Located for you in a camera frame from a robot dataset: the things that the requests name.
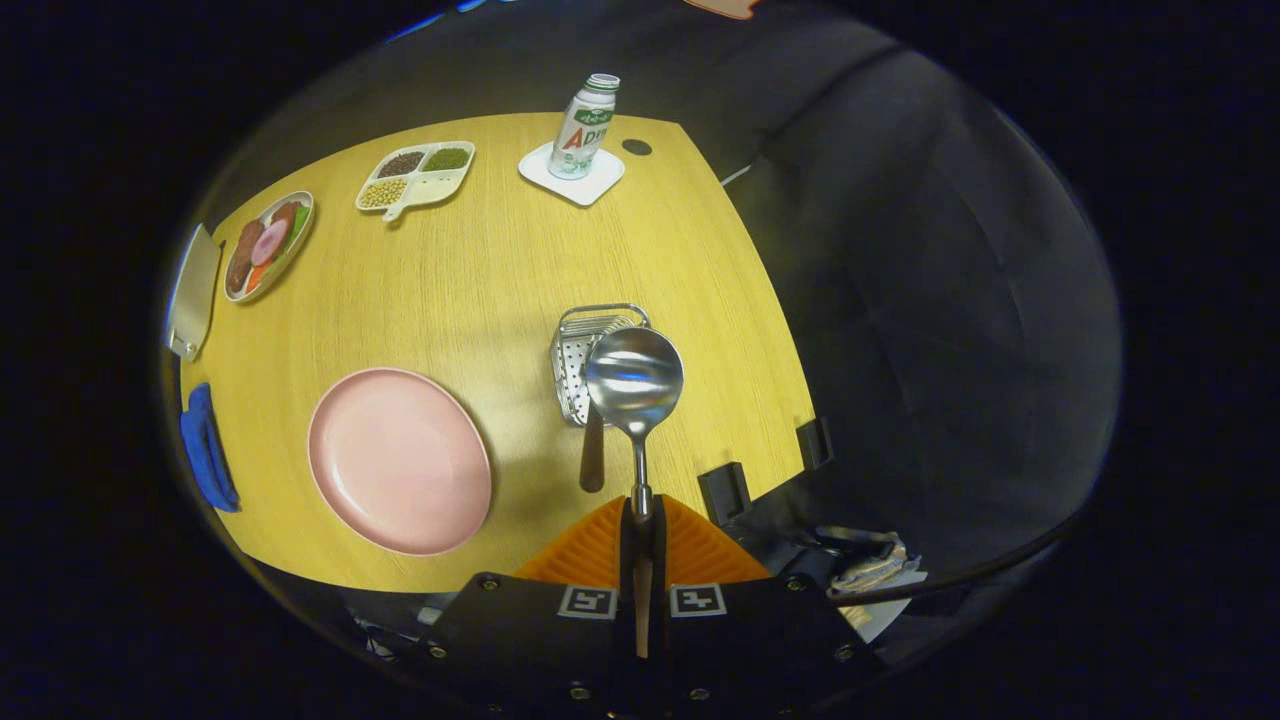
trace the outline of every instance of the orange gripper pad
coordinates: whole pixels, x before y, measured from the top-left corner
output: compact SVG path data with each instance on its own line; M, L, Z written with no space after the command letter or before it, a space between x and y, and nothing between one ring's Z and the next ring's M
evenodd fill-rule
M742 583L769 577L751 553L709 520L659 496L667 515L667 588L705 583Z
M589 588L618 587L618 537L626 497L602 505L543 548L517 578L582 585Z

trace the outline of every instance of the table top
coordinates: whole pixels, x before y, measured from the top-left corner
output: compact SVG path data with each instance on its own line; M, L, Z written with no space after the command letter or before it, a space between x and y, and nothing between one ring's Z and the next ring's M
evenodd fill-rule
M312 580L447 592L512 573L632 484L630 442L605 430L605 487L577 486L582 429L561 418L549 347L562 313L634 302L685 365L675 414L648 441L654 492L703 510L698 475L744 466L753 497L803 470L796 428L813 402L782 309L742 222L680 126L617 115L604 147L626 174L590 208L525 181L520 159L561 115L490 115L413 128L317 160L266 187L214 232L224 246L209 337L182 366L183 397L212 389L239 512L219 516L251 557ZM645 156L621 150L648 142ZM355 199L388 152L476 145L462 187L394 224ZM278 197L315 197L306 245L257 301L221 293L239 228ZM421 373L458 398L493 469L493 501L468 543L434 557L383 550L316 489L307 427L324 392L371 366Z

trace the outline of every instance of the plate of food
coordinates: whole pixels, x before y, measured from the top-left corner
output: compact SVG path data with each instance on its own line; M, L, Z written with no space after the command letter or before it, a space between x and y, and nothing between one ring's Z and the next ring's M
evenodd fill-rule
M268 205L239 231L223 278L223 293L246 302L266 291L302 247L315 217L315 199L300 190Z
M356 193L357 210L384 210L383 222L404 208L439 202L462 186L476 146L465 140L411 145L387 155Z

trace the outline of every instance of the ham slice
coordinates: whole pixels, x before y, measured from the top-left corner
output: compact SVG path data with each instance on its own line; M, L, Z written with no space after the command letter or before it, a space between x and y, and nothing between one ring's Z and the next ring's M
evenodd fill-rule
M288 232L288 220L275 220L268 225L262 237L257 238L257 242L253 245L251 260L253 261L255 268L265 265L275 255L275 251L280 249L280 243L284 242L284 236Z

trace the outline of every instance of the bottle cap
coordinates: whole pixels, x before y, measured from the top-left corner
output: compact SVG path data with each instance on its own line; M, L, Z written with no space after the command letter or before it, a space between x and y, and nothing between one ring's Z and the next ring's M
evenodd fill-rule
M607 76L604 73L591 73L591 77L586 78L582 83L588 90L594 90L595 92L617 92L618 85L622 81L617 76Z

